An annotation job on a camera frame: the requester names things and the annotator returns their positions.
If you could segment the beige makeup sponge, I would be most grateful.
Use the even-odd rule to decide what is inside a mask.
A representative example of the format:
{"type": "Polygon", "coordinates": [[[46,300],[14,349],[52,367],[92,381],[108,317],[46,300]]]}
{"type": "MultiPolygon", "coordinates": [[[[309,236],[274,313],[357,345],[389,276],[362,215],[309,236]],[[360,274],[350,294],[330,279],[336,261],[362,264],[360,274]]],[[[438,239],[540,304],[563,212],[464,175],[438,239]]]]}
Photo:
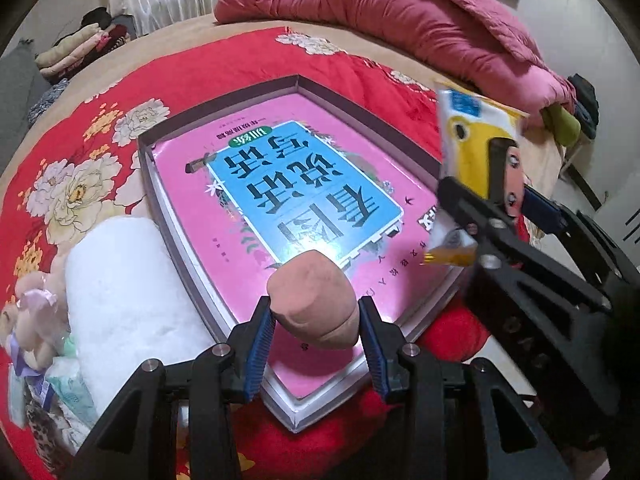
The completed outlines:
{"type": "Polygon", "coordinates": [[[316,250],[302,252],[267,281],[270,310],[293,336],[323,349],[352,348],[359,308],[344,272],[316,250]]]}

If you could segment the yellow cartoon tissue pack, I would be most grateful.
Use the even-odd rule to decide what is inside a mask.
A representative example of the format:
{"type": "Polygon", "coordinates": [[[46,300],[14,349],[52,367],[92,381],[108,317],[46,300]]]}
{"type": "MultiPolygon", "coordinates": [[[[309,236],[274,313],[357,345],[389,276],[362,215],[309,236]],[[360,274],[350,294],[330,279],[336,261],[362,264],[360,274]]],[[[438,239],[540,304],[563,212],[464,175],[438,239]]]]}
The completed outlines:
{"type": "Polygon", "coordinates": [[[520,150],[526,114],[455,84],[436,86],[442,169],[436,212],[424,262],[470,266],[476,257],[477,220],[457,220],[454,208],[476,200],[514,230],[521,217],[525,178],[520,150]]]}

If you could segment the stack of folded clothes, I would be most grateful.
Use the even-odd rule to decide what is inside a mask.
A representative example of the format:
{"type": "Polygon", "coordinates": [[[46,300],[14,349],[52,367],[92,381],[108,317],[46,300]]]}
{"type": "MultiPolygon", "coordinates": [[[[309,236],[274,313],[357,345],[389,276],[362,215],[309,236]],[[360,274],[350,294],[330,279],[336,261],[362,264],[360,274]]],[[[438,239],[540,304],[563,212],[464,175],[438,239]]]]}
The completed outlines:
{"type": "Polygon", "coordinates": [[[39,73],[51,84],[75,77],[84,68],[136,38],[128,15],[113,18],[105,6],[87,13],[80,29],[35,58],[39,73]]]}

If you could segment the grey quilted headboard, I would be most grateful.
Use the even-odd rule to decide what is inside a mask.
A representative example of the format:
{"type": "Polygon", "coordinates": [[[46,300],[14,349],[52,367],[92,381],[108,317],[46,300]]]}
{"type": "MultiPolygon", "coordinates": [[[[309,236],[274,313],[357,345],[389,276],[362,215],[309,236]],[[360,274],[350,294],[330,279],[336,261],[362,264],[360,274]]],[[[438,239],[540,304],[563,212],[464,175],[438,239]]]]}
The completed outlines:
{"type": "Polygon", "coordinates": [[[40,74],[31,41],[21,41],[0,66],[0,171],[9,165],[29,129],[28,112],[51,88],[40,74]]]}

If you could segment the green cloth item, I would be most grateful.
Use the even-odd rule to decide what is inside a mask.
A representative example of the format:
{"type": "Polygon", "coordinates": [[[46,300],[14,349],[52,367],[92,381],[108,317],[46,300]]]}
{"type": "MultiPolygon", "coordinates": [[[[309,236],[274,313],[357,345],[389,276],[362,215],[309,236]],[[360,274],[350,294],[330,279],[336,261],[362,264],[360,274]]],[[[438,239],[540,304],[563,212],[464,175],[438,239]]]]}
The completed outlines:
{"type": "Polygon", "coordinates": [[[540,111],[544,128],[553,133],[555,141],[564,148],[574,145],[582,132],[578,120],[559,103],[554,103],[540,111]]]}

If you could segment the red floral blanket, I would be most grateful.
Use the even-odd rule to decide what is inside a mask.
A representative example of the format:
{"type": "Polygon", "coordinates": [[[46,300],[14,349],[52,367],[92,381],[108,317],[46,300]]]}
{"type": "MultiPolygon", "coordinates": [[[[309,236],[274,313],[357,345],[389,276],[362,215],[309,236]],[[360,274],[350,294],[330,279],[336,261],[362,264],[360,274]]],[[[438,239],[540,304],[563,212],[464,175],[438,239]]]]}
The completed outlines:
{"type": "MultiPolygon", "coordinates": [[[[114,162],[118,174],[102,171],[106,194],[89,198],[89,206],[106,203],[102,218],[132,214],[142,198],[116,206],[116,192],[125,191],[126,179],[134,174],[128,165],[134,141],[121,148],[115,140],[117,119],[132,116],[143,102],[160,100],[175,115],[183,110],[223,96],[234,90],[268,79],[301,74],[331,88],[352,102],[377,114],[408,136],[427,153],[442,161],[440,135],[436,126],[435,93],[420,89],[407,77],[427,82],[431,74],[422,64],[400,68],[399,53],[381,47],[373,54],[373,42],[349,36],[338,43],[345,52],[329,44],[334,53],[307,53],[294,44],[294,35],[303,35],[303,25],[293,28],[257,23],[190,29],[198,20],[167,27],[153,35],[134,40],[96,61],[74,77],[62,96],[29,130],[34,148],[16,155],[17,169],[9,171],[8,184],[1,185],[1,307],[17,292],[15,284],[27,271],[49,270],[55,256],[62,255],[63,235],[82,235],[78,228],[58,228],[54,220],[27,206],[28,200],[50,204],[46,179],[75,170],[88,160],[114,162]],[[187,32],[205,32],[204,46],[171,53],[187,32]]],[[[76,244],[66,237],[70,244],[76,244]]],[[[454,296],[444,312],[420,336],[419,344],[439,359],[462,362],[472,358],[486,344],[489,332],[454,296]]],[[[244,479],[321,479],[329,470],[354,455],[382,426],[388,406],[384,406],[370,386],[357,393],[333,414],[301,434],[291,434],[262,404],[254,401],[232,414],[239,445],[244,479]]]]}

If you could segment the green white tissue pack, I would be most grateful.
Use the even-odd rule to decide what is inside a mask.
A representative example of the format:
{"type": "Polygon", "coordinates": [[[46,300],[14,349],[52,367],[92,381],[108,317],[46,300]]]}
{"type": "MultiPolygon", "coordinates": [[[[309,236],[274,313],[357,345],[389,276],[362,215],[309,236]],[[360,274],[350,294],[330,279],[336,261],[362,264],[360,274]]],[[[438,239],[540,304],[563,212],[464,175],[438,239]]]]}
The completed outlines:
{"type": "Polygon", "coordinates": [[[64,405],[86,426],[98,420],[93,398],[81,375],[79,361],[67,356],[56,356],[44,374],[64,405]]]}

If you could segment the leopard print scrunchie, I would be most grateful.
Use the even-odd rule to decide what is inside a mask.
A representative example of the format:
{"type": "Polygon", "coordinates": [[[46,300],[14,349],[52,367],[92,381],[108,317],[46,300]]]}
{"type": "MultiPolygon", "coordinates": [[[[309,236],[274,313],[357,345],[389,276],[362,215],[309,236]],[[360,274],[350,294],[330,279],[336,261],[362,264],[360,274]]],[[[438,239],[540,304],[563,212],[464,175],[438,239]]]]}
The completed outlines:
{"type": "Polygon", "coordinates": [[[36,442],[36,453],[47,471],[60,478],[86,440],[90,428],[65,405],[54,402],[45,411],[36,401],[29,400],[26,419],[36,442]]]}

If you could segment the cream plush bear purple bow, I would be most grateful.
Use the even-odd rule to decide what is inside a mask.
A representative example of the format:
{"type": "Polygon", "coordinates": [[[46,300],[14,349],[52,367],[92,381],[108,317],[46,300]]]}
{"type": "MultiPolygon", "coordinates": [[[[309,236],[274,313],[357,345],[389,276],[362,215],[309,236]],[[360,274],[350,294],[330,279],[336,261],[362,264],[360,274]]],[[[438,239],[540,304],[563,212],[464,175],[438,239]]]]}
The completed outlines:
{"type": "Polygon", "coordinates": [[[19,372],[29,368],[34,373],[43,373],[56,356],[52,344],[33,330],[26,333],[14,330],[6,341],[6,350],[19,372]]]}

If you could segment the cream plush bear pink bow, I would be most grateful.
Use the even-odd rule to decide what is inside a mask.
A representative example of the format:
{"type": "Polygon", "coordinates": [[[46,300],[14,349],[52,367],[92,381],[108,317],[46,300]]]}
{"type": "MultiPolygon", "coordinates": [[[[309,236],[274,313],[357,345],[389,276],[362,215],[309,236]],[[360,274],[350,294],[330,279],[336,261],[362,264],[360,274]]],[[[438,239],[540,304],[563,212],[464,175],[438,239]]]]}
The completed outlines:
{"type": "Polygon", "coordinates": [[[9,326],[22,349],[35,351],[48,344],[63,352],[70,334],[64,266],[58,263],[50,272],[35,271],[19,278],[16,298],[3,309],[9,326]]]}

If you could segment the blue patterned cloth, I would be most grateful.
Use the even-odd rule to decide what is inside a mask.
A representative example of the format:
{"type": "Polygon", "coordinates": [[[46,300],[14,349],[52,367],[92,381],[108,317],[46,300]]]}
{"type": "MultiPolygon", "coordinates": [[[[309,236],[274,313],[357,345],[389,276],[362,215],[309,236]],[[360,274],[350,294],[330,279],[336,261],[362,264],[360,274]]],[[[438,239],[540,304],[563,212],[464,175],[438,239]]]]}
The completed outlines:
{"type": "Polygon", "coordinates": [[[40,96],[39,100],[28,111],[27,123],[29,128],[32,128],[38,118],[55,103],[69,83],[67,78],[63,78],[40,96]]]}

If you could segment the blue white wipes pack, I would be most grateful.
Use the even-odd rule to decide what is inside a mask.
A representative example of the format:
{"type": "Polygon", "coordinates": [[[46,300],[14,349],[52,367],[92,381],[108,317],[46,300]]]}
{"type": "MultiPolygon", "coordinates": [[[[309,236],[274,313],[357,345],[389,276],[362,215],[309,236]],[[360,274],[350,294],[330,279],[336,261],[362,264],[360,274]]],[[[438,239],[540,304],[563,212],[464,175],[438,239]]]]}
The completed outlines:
{"type": "Polygon", "coordinates": [[[20,429],[27,426],[26,405],[28,388],[25,379],[16,374],[13,364],[8,371],[8,410],[12,424],[20,429]]]}

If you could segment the dark clothes pile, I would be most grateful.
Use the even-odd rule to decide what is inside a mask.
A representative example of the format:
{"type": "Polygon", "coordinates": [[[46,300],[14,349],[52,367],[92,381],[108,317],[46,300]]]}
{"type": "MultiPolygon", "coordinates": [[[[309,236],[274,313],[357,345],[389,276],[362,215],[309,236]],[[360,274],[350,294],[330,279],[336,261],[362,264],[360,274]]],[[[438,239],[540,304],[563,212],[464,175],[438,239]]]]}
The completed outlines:
{"type": "Polygon", "coordinates": [[[579,74],[569,76],[568,81],[574,86],[576,92],[575,117],[580,123],[582,132],[593,141],[597,136],[600,122],[600,106],[596,89],[589,80],[579,74]]]}

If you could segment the pink folded quilt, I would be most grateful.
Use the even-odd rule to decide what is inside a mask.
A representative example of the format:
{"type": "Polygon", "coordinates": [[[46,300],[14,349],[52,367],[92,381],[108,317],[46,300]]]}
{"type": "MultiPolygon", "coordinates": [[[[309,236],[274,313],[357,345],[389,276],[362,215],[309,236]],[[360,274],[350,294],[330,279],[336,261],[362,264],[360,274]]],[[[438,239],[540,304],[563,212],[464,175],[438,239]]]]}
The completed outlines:
{"type": "Polygon", "coordinates": [[[382,40],[485,96],[529,114],[574,110],[574,86],[555,73],[527,28],[498,0],[218,0],[218,22],[340,25],[382,40]]]}

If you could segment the white toilet paper roll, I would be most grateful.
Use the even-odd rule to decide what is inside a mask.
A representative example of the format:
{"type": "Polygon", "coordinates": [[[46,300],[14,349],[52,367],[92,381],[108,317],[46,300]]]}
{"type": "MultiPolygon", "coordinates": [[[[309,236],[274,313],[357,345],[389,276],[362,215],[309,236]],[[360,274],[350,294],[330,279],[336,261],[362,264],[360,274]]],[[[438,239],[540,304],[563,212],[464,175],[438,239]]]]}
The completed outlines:
{"type": "Polygon", "coordinates": [[[150,219],[101,222],[68,254],[65,281],[70,331],[98,414],[143,361],[190,361],[214,343],[150,219]]]}

